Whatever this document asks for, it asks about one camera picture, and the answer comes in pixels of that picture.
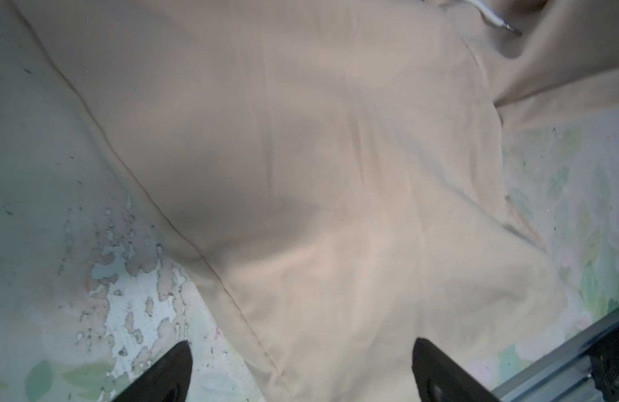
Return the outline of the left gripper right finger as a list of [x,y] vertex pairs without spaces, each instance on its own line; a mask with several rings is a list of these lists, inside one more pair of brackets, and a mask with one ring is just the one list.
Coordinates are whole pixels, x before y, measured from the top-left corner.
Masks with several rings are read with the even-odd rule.
[[412,370],[421,401],[500,401],[426,338],[416,339]]

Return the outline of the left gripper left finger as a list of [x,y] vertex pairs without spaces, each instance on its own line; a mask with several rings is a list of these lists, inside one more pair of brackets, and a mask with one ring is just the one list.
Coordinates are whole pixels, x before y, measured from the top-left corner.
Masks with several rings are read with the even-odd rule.
[[192,379],[192,350],[181,341],[157,360],[113,402],[185,402]]

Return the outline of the beige shorts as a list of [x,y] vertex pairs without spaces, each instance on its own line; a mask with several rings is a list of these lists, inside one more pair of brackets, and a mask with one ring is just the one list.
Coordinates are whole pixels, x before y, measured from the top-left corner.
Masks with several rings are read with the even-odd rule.
[[413,401],[567,301],[502,135],[619,102],[619,1],[19,1],[268,401]]

